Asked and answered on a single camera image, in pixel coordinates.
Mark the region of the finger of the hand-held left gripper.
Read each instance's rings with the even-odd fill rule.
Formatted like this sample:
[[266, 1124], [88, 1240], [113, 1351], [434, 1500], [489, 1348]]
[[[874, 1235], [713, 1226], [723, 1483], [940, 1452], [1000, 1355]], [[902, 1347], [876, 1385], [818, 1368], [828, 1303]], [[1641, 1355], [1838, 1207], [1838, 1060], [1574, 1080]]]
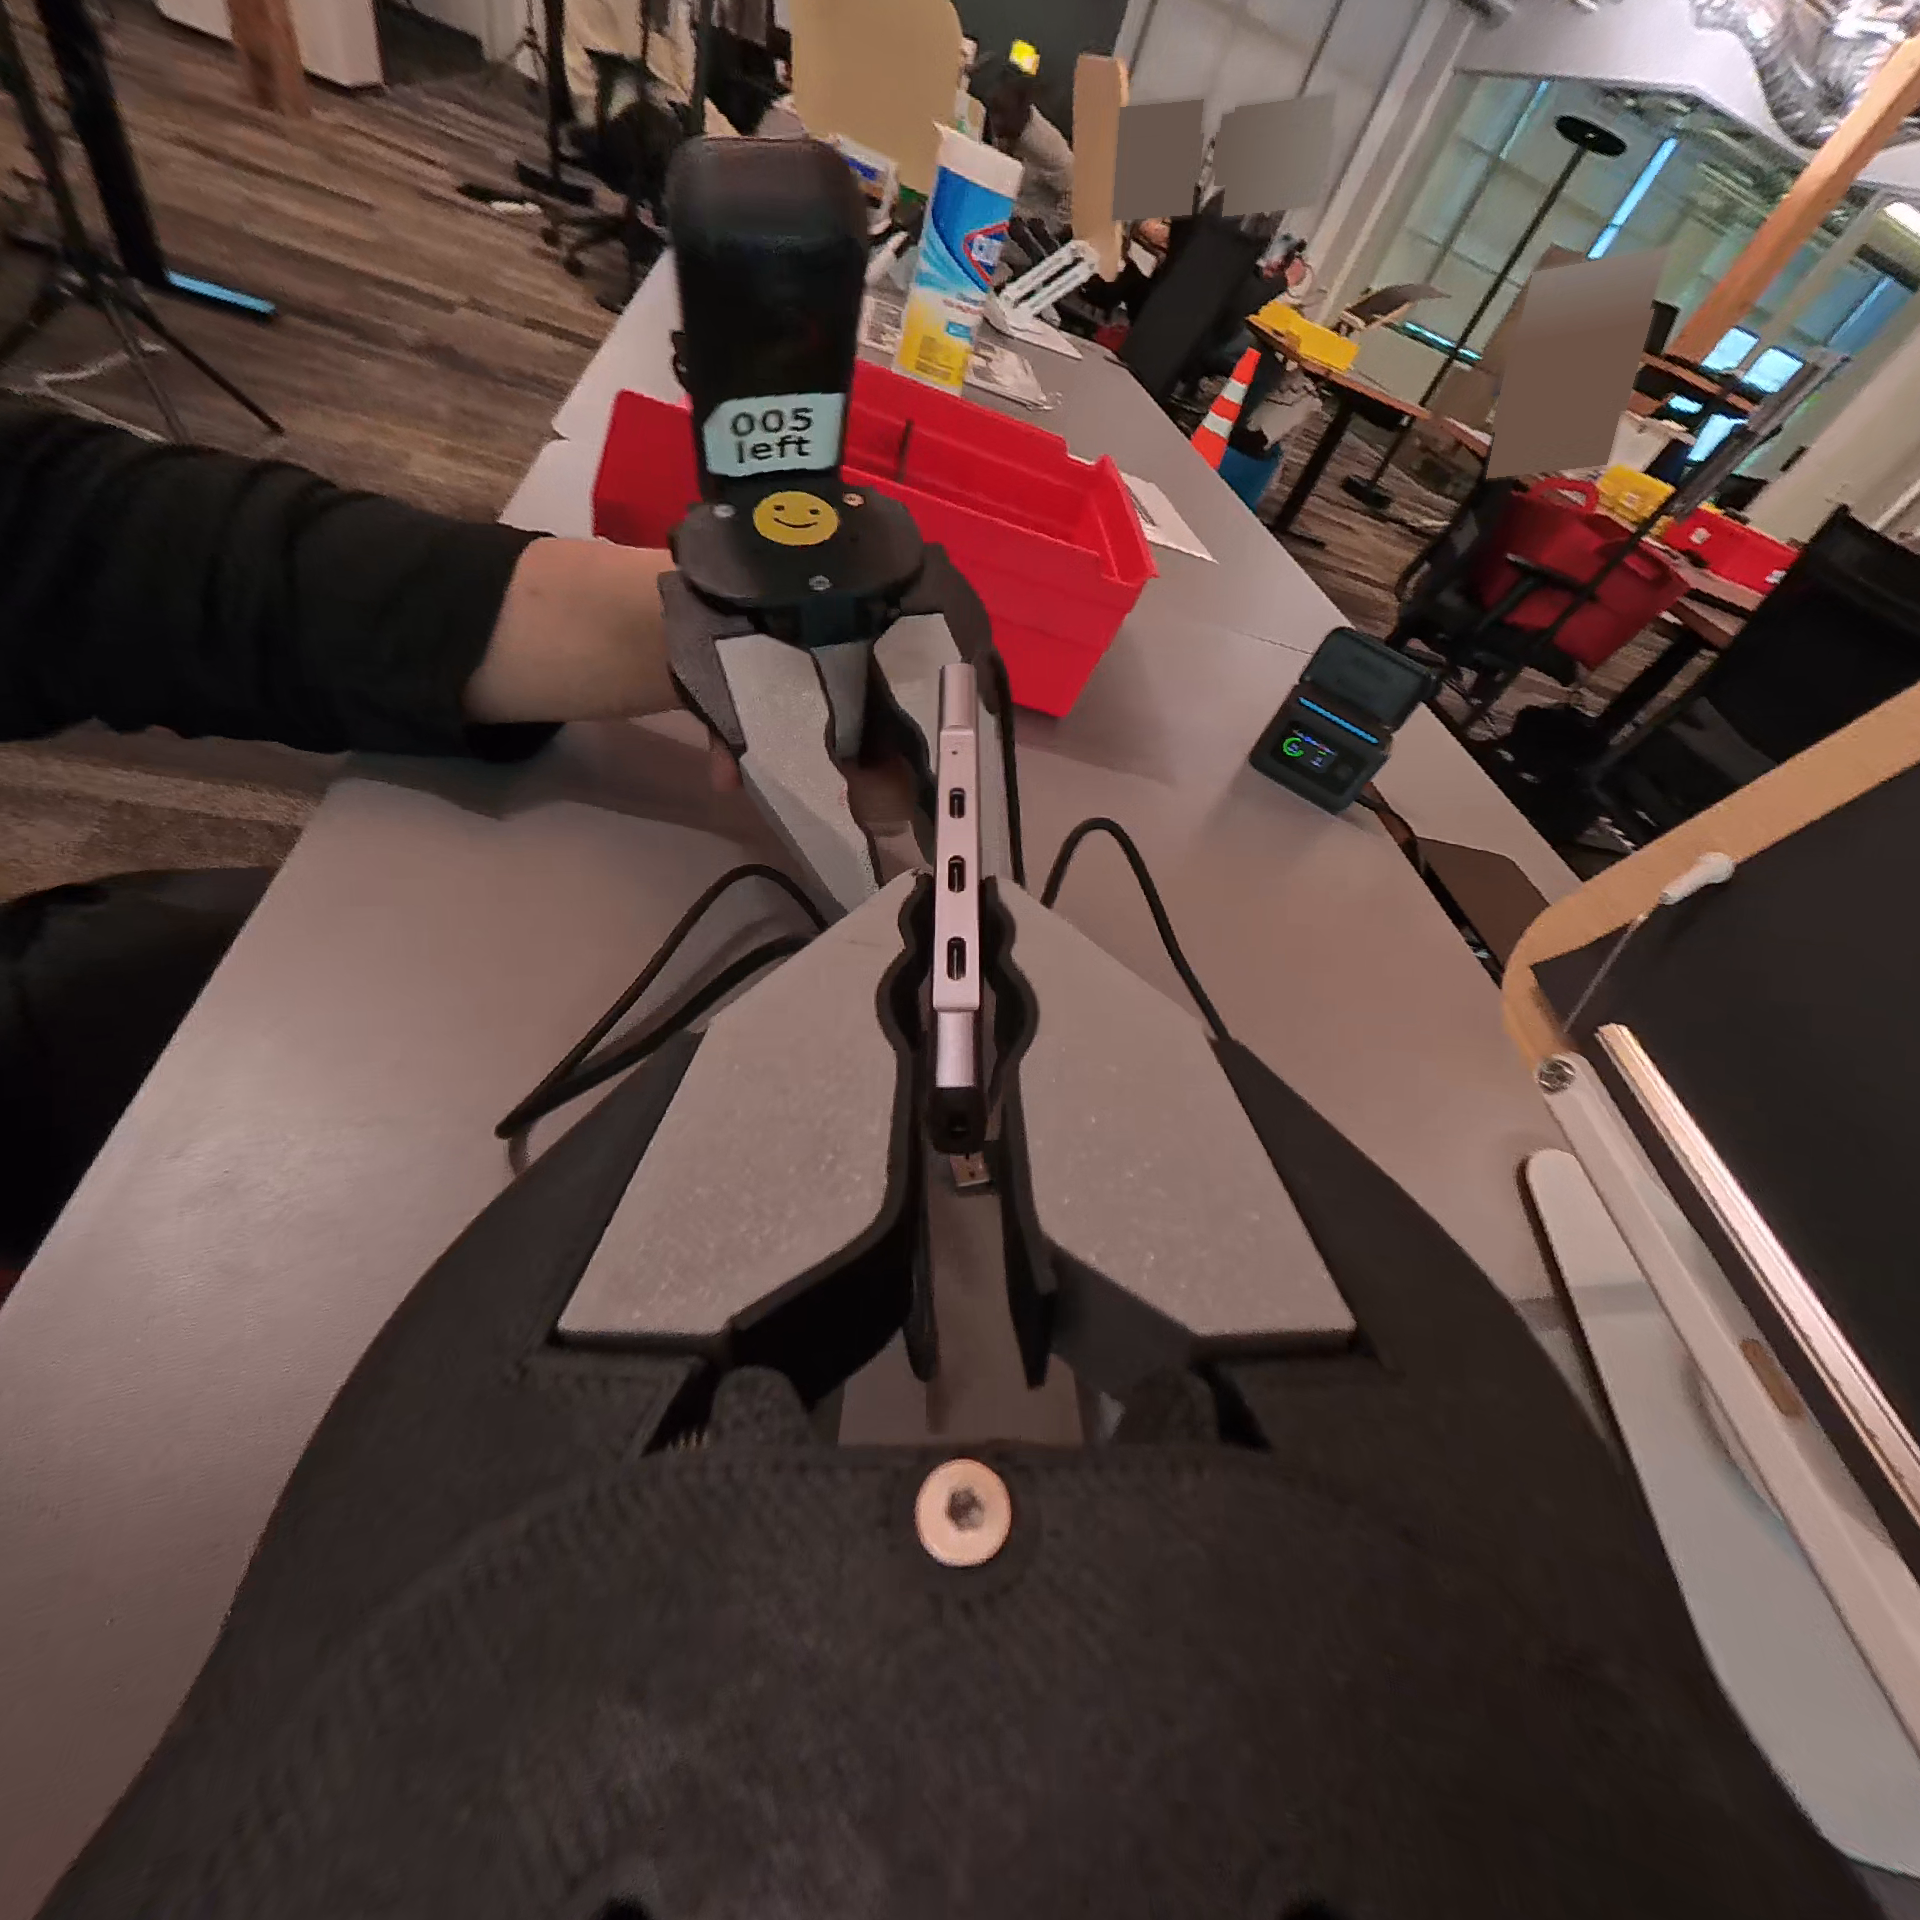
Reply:
[[874, 850], [882, 880], [930, 860], [943, 672], [960, 660], [940, 616], [905, 616], [874, 646]]
[[863, 908], [881, 889], [879, 858], [832, 754], [832, 703], [814, 654], [779, 639], [723, 639], [715, 654], [740, 732], [737, 767], [760, 815], [824, 908]]

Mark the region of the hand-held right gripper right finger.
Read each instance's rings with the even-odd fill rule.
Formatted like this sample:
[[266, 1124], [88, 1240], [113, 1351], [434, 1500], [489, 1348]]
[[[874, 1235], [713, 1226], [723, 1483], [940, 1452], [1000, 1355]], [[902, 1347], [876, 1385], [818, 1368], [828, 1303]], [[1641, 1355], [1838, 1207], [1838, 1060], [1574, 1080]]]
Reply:
[[1000, 882], [1006, 1296], [1030, 1384], [1340, 1354], [1355, 1320], [1226, 1047], [1052, 908]]

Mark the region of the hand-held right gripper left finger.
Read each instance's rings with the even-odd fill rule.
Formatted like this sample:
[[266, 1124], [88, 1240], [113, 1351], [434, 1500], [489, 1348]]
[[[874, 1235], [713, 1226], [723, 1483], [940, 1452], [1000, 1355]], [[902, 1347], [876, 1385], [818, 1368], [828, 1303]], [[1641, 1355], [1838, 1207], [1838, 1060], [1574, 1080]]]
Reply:
[[923, 878], [881, 892], [694, 1043], [558, 1322], [577, 1348], [832, 1396], [912, 1305]]

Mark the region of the grey USB hub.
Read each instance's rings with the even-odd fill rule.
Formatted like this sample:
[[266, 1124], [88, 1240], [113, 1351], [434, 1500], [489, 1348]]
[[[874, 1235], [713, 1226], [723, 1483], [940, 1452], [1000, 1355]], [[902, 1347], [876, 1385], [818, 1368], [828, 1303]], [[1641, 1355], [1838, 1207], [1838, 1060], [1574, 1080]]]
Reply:
[[929, 1033], [929, 1140], [944, 1156], [958, 1193], [993, 1187], [993, 966], [998, 906], [991, 889], [987, 790], [980, 756], [980, 700], [970, 664], [940, 676], [932, 754], [932, 864]]

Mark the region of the red plastic bin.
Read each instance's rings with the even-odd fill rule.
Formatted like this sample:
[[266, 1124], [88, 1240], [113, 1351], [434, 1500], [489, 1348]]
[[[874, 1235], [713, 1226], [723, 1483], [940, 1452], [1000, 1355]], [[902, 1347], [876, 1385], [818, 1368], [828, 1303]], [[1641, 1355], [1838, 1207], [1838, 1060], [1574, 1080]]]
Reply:
[[[686, 398], [618, 392], [593, 530], [666, 548], [699, 503]], [[1083, 462], [1035, 424], [855, 363], [841, 495], [889, 496], [964, 576], [1018, 706], [1066, 718], [1156, 574], [1114, 459]]]

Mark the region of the cleaning wipes canister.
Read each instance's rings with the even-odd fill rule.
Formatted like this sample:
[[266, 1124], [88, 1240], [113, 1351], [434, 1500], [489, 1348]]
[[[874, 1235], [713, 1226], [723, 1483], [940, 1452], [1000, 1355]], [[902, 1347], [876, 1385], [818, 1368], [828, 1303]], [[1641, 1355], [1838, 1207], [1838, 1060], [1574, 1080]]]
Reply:
[[903, 292], [897, 374], [958, 396], [1022, 185], [1019, 159], [956, 129], [940, 138], [918, 265]]

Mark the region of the black office chair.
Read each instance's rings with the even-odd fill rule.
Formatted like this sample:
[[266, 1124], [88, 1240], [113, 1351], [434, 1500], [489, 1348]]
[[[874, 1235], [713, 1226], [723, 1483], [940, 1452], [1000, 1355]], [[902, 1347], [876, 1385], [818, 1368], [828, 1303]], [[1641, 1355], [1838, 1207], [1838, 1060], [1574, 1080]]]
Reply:
[[625, 308], [646, 275], [666, 251], [666, 172], [682, 145], [682, 116], [659, 100], [642, 60], [587, 50], [587, 87], [569, 92], [577, 116], [560, 132], [560, 160], [571, 160], [584, 180], [580, 202], [567, 202], [558, 185], [540, 185], [535, 168], [522, 168], [522, 183], [540, 204], [540, 242], [567, 278], [586, 278], [591, 251], [618, 251], [623, 282], [601, 292], [608, 311]]
[[1919, 682], [1919, 558], [1836, 507], [1710, 667], [1593, 779], [1641, 848]]

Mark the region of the tan cardboard panel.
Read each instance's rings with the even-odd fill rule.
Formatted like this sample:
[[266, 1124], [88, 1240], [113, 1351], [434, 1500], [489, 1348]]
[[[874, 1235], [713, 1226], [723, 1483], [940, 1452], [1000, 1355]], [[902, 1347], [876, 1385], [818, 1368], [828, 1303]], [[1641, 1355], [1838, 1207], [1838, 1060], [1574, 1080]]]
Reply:
[[1114, 282], [1122, 264], [1116, 180], [1128, 106], [1129, 76], [1122, 60], [1080, 56], [1072, 72], [1072, 241], [1091, 249], [1102, 282]]
[[848, 138], [929, 196], [962, 81], [952, 3], [790, 3], [791, 100], [817, 138]]

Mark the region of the white paper sheet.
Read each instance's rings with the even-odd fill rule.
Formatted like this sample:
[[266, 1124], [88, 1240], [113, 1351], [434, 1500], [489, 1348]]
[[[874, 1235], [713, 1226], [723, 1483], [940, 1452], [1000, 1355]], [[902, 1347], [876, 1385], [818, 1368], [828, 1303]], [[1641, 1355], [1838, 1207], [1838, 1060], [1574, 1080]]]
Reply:
[[1156, 483], [1129, 472], [1122, 472], [1120, 481], [1139, 514], [1144, 540], [1151, 546], [1195, 562], [1216, 564], [1212, 548], [1198, 538], [1198, 534], [1190, 526], [1190, 519], [1180, 514], [1176, 503]]

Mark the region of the orange traffic cone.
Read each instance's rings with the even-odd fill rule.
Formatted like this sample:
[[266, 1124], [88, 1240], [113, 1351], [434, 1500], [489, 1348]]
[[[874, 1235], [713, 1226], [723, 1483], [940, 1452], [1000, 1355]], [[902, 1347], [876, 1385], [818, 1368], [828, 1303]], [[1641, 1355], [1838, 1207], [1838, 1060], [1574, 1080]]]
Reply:
[[1201, 424], [1191, 432], [1191, 450], [1206, 462], [1208, 470], [1215, 473], [1220, 472], [1226, 456], [1233, 447], [1233, 432], [1241, 419], [1241, 410], [1251, 384], [1262, 363], [1259, 347], [1247, 347], [1240, 355], [1233, 374], [1223, 379], [1216, 396], [1212, 398], [1208, 411], [1203, 414]]

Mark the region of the dark battery charging case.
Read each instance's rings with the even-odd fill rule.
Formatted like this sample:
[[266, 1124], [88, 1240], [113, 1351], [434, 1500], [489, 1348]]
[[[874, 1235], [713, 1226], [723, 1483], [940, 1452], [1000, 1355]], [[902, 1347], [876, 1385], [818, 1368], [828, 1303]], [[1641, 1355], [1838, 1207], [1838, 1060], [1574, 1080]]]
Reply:
[[1428, 666], [1359, 630], [1330, 630], [1249, 753], [1254, 772], [1340, 815], [1385, 769], [1436, 691]]

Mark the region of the small yellow bin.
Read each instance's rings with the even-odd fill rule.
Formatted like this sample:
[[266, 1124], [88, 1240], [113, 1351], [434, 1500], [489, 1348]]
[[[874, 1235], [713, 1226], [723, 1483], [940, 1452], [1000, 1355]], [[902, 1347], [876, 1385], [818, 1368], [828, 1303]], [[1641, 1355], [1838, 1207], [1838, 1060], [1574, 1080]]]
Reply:
[[1279, 298], [1247, 321], [1262, 347], [1283, 359], [1326, 376], [1354, 368], [1359, 344], [1336, 327], [1310, 321], [1298, 306]]

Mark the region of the black tripod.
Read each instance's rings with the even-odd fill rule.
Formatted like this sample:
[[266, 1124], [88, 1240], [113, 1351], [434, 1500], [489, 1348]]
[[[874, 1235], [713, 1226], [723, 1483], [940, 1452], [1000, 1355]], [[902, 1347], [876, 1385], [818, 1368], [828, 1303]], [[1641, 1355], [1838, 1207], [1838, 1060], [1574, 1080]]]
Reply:
[[52, 110], [38, 83], [14, 10], [3, 4], [6, 100], [14, 107], [28, 140], [38, 180], [52, 217], [52, 228], [47, 235], [14, 241], [16, 249], [25, 249], [42, 262], [42, 278], [18, 321], [6, 327], [6, 368], [12, 368], [66, 311], [88, 308], [108, 326], [170, 439], [182, 441], [186, 426], [154, 370], [158, 352], [174, 355], [251, 416], [273, 439], [282, 439], [287, 434], [283, 424], [233, 377], [215, 368], [171, 322], [162, 321], [154, 302], [156, 298], [171, 298], [258, 327], [280, 321], [276, 305], [215, 280], [186, 275], [171, 265], [118, 103], [106, 42], [90, 7], [81, 3], [38, 3], [33, 12], [63, 87], [64, 121], [81, 145], [102, 204], [106, 234], [95, 234], [81, 212], [79, 187], [64, 166], [64, 143], [56, 129]]

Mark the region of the wood-rimmed black monitor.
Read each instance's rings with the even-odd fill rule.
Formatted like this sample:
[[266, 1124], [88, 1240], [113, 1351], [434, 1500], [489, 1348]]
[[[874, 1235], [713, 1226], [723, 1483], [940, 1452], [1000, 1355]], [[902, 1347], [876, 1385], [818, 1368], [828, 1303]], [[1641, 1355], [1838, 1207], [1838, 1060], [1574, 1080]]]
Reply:
[[1916, 1570], [1919, 694], [1529, 923], [1504, 1017], [1593, 1068]]

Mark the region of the black floor lamp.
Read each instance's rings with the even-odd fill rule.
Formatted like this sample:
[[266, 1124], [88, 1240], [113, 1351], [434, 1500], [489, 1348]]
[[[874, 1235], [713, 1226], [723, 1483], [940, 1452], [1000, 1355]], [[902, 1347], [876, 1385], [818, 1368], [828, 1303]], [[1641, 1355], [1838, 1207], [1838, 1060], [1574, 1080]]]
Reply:
[[1395, 498], [1385, 487], [1385, 476], [1390, 467], [1399, 459], [1404, 447], [1408, 444], [1408, 434], [1416, 426], [1426, 426], [1433, 419], [1433, 403], [1438, 401], [1442, 387], [1449, 383], [1449, 376], [1460, 363], [1463, 355], [1471, 352], [1475, 344], [1475, 334], [1479, 332], [1482, 322], [1486, 321], [1494, 302], [1502, 292], [1504, 283], [1512, 280], [1513, 271], [1520, 265], [1524, 251], [1529, 249], [1534, 235], [1545, 226], [1547, 217], [1553, 215], [1558, 202], [1564, 196], [1571, 178], [1585, 166], [1587, 159], [1602, 159], [1611, 160], [1625, 151], [1625, 143], [1619, 132], [1595, 123], [1592, 116], [1567, 112], [1558, 116], [1555, 132], [1568, 146], [1567, 162], [1543, 192], [1540, 204], [1528, 220], [1528, 226], [1520, 232], [1516, 244], [1507, 251], [1498, 275], [1491, 280], [1489, 288], [1483, 290], [1482, 299], [1478, 302], [1475, 311], [1471, 313], [1467, 322], [1456, 332], [1452, 347], [1441, 366], [1433, 374], [1426, 392], [1423, 393], [1423, 416], [1419, 420], [1406, 420], [1395, 439], [1384, 448], [1384, 456], [1377, 470], [1366, 479], [1347, 479], [1342, 481], [1342, 492], [1361, 503], [1377, 522], [1401, 526], [1393, 516]]

